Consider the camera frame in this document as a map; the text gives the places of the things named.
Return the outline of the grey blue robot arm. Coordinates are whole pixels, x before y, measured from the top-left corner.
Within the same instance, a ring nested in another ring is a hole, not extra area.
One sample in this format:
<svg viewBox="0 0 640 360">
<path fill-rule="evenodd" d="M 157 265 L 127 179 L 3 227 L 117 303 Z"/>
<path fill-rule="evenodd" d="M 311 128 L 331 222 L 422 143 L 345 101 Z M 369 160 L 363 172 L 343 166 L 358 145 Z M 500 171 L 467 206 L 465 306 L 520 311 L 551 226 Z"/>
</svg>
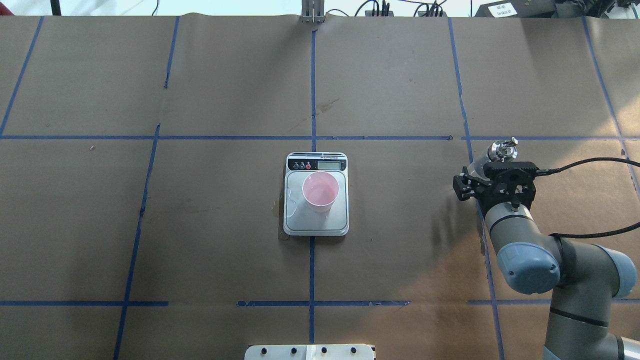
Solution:
<svg viewBox="0 0 640 360">
<path fill-rule="evenodd" d="M 537 177 L 570 168 L 540 169 L 533 162 L 487 162 L 482 177 L 467 167 L 453 177 L 460 201 L 476 198 L 498 268 L 511 289 L 525 295 L 551 292 L 544 360 L 637 360 L 638 340 L 610 332 L 611 303 L 627 297 L 638 280 L 631 258 L 583 239 L 635 230 L 639 225 L 595 234 L 546 235 L 531 213 Z"/>
</svg>

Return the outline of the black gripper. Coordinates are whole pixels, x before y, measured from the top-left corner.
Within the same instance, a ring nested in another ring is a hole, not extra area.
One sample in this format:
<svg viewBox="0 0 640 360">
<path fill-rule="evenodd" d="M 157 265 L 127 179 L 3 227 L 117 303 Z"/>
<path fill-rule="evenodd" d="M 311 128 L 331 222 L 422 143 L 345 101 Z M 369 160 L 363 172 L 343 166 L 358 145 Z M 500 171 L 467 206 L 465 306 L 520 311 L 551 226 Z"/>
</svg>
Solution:
<svg viewBox="0 0 640 360">
<path fill-rule="evenodd" d="M 531 208 L 537 193 L 534 180 L 538 167 L 534 162 L 487 162 L 483 171 L 487 178 L 474 177 L 464 166 L 462 173 L 453 177 L 452 188 L 459 201 L 476 198 L 482 211 L 502 203 L 515 210 Z"/>
</svg>

